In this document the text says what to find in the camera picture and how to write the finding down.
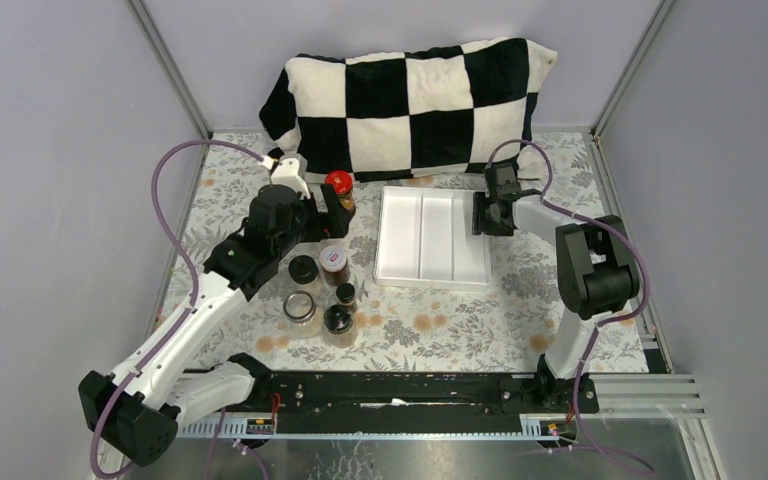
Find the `red lid chili sauce jar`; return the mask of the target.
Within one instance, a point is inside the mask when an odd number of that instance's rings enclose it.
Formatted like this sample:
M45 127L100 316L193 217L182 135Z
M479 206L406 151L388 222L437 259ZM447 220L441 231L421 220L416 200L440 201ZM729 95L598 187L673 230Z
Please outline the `red lid chili sauce jar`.
M341 206L354 214L356 212L356 204L352 176L346 171L335 170L326 176L325 183L333 188Z

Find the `white divided organizer tray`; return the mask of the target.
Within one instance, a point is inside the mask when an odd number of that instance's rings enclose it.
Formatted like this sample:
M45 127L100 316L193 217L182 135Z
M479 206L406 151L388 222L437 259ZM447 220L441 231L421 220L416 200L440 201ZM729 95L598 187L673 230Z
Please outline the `white divided organizer tray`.
M489 239L472 234L470 190L385 186L373 279L380 286L484 291Z

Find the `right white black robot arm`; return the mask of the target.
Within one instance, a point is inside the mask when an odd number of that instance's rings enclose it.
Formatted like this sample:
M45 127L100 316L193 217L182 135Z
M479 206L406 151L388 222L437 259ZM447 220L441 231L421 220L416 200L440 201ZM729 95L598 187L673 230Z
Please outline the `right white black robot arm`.
M487 190L473 197L472 232L511 236L521 230L554 246L565 307L554 343L529 388L543 410L557 412L582 390L599 330L637 296L640 274L624 224L615 215L586 219L520 187L509 163L485 168Z

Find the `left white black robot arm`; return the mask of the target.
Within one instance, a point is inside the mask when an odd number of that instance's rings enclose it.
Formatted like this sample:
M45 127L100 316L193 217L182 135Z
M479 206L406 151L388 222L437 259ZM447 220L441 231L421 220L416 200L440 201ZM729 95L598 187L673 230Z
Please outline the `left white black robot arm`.
M192 275L188 302L110 373L91 371L78 386L84 417L92 431L91 466L113 479L98 462L102 442L132 464L159 459L180 428L224 407L256 411L269 401L267 380L229 360L184 383L178 381L201 346L238 306L250 301L278 273L294 247L339 239L355 215L333 186L320 187L325 211L312 195L285 185L261 188L241 227L217 244Z

